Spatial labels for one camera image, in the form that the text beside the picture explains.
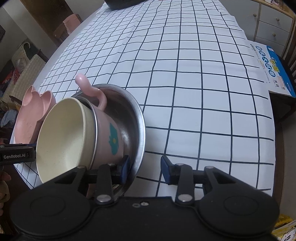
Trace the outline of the person's left hand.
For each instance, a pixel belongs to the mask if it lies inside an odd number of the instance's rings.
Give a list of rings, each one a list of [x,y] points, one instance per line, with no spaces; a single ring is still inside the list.
[[[7,185],[7,182],[9,182],[11,180],[11,176],[4,172],[4,171],[1,171],[1,214],[0,216],[3,215],[3,206],[4,206],[4,203],[6,201],[9,200],[10,198],[10,193],[9,193],[9,188],[8,188],[8,185]]]

